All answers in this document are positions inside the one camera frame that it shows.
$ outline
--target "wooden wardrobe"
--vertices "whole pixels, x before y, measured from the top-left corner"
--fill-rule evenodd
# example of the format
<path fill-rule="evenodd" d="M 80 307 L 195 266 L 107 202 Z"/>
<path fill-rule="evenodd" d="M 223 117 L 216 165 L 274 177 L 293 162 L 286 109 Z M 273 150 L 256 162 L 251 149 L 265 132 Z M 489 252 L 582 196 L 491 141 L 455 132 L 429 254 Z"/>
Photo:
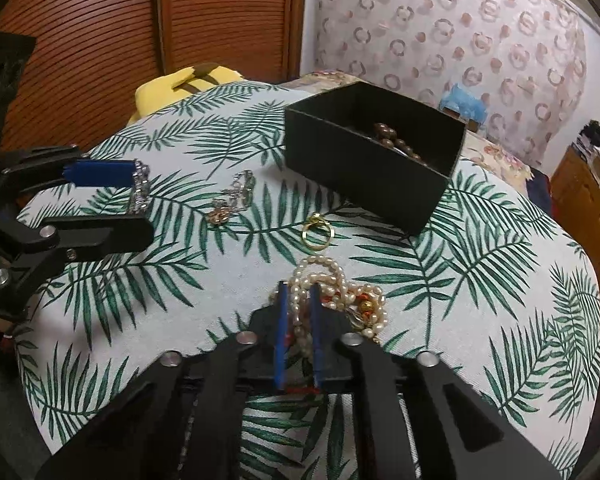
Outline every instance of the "wooden wardrobe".
<path fill-rule="evenodd" d="M 138 86 L 200 62 L 292 79 L 303 12 L 304 0 L 9 0 L 0 30 L 38 42 L 2 149 L 90 149 L 125 126 Z"/>

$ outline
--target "open black box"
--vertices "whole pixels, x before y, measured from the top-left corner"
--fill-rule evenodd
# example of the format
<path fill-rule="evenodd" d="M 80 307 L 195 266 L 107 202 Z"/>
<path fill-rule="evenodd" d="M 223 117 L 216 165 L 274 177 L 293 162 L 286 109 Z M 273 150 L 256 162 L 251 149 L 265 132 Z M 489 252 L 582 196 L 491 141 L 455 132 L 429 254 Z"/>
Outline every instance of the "open black box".
<path fill-rule="evenodd" d="M 375 140 L 375 123 L 394 128 L 426 165 Z M 285 130 L 288 168 L 408 235 L 418 234 L 429 220 L 464 142 L 460 121 L 364 82 L 289 105 Z"/>

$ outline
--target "wooden dresser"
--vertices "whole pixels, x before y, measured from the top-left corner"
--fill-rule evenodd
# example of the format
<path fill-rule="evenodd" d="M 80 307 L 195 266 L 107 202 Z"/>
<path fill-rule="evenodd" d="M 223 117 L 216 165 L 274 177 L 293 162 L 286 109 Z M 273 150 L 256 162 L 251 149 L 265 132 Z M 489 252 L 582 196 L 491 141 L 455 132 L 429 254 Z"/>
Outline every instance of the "wooden dresser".
<path fill-rule="evenodd" d="M 556 221 L 584 248 L 600 287 L 600 186 L 571 147 L 551 179 L 551 195 Z"/>

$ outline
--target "metal bolt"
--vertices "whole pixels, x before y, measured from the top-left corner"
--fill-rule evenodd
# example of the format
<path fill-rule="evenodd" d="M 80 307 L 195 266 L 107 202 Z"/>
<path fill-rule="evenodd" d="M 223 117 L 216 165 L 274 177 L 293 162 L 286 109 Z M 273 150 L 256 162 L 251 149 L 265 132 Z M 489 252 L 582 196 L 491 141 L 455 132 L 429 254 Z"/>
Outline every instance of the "metal bolt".
<path fill-rule="evenodd" d="M 340 336 L 340 341 L 342 341 L 346 346 L 358 346 L 362 344 L 365 339 L 355 332 L 347 332 L 346 334 L 342 334 Z"/>
<path fill-rule="evenodd" d="M 257 343 L 258 336 L 254 332 L 245 330 L 244 332 L 238 332 L 235 335 L 235 340 L 241 345 L 253 345 Z"/>
<path fill-rule="evenodd" d="M 56 234 L 56 228 L 53 225 L 45 225 L 40 229 L 40 236 L 43 238 L 51 238 L 54 234 Z"/>
<path fill-rule="evenodd" d="M 0 287 L 3 287 L 9 283 L 9 279 L 9 269 L 0 269 Z"/>
<path fill-rule="evenodd" d="M 433 352 L 427 352 L 426 350 L 424 352 L 420 352 L 416 357 L 416 360 L 422 366 L 426 366 L 427 368 L 431 368 L 440 362 L 440 358 L 437 355 L 435 355 Z"/>
<path fill-rule="evenodd" d="M 175 350 L 169 350 L 160 356 L 160 364 L 169 368 L 178 366 L 182 362 L 182 355 Z"/>

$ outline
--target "tablecloth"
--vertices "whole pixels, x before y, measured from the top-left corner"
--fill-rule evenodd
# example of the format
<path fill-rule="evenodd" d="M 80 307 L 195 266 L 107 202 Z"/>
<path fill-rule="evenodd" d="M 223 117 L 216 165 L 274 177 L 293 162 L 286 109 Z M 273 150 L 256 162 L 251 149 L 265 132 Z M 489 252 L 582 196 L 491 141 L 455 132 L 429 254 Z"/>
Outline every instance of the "tablecloth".
<path fill-rule="evenodd" d="M 210 350 L 244 329 L 304 257 L 300 228 L 319 211 L 336 229 L 324 254 L 348 279 L 387 293 L 383 347 L 439 353 L 567 478 L 600 372 L 600 295 L 582 248 L 508 184 L 464 159 L 424 231 L 404 237 L 285 168 L 283 108 L 305 96 L 250 81 L 218 86 L 92 151 L 151 167 L 155 241 L 106 266 L 70 264 L 32 298 L 16 351 L 50 449 L 161 352 Z M 364 153 L 351 160 L 333 153 L 333 163 L 374 170 Z M 207 224 L 211 199 L 244 169 L 256 177 L 253 205 L 225 226 Z M 414 184 L 388 185 L 397 200 L 408 200 Z M 58 214 L 121 213 L 127 197 L 124 189 L 62 186 L 37 195 L 20 219 L 36 225 Z M 252 399 L 243 430 L 243 478 L 357 478 L 349 396 Z"/>

